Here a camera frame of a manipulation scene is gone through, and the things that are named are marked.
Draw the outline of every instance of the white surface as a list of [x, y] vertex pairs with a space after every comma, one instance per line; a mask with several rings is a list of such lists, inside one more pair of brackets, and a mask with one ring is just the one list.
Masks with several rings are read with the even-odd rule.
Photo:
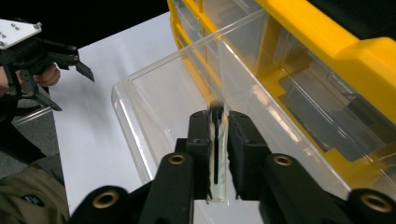
[[39, 24], [0, 20], [0, 49], [7, 49], [41, 32]]
[[111, 91], [116, 82], [177, 51], [169, 17], [164, 13], [80, 49], [95, 82], [71, 67], [51, 88], [51, 99], [63, 109], [54, 118], [71, 214], [94, 189], [141, 186]]

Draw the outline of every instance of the yellow storage organizer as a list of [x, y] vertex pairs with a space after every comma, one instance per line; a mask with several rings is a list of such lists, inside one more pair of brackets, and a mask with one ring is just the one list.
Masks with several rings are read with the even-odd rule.
[[[357, 38], [305, 0], [168, 0], [168, 6], [179, 49], [264, 11], [263, 20], [243, 31], [246, 38], [219, 41], [228, 43], [351, 188], [396, 198], [394, 39]], [[217, 52], [213, 44], [193, 54], [223, 91]], [[200, 86], [196, 63], [184, 63]]]

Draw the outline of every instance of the dark background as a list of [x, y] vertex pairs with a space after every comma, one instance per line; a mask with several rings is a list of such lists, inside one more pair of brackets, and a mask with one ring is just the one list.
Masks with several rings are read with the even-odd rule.
[[41, 22], [42, 38], [82, 48], [167, 11], [166, 0], [17, 0], [2, 1], [0, 19]]

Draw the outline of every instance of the white mechanical part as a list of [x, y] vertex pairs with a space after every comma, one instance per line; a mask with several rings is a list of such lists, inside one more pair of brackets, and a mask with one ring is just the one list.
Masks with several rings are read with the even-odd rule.
[[0, 19], [0, 49], [8, 49], [13, 45], [22, 42], [22, 40], [40, 32], [40, 22], [32, 24]]

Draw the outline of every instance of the human hand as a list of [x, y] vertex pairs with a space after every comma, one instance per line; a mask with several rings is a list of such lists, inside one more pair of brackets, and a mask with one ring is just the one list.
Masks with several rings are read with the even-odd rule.
[[[24, 91], [24, 83], [21, 78], [21, 71], [17, 71], [17, 77], [21, 85], [21, 89]], [[55, 63], [49, 65], [41, 75], [34, 75], [33, 79], [37, 85], [42, 87], [54, 86], [58, 83], [61, 78], [61, 71], [57, 68]], [[6, 72], [3, 66], [0, 66], [0, 96], [8, 92], [8, 81]]]

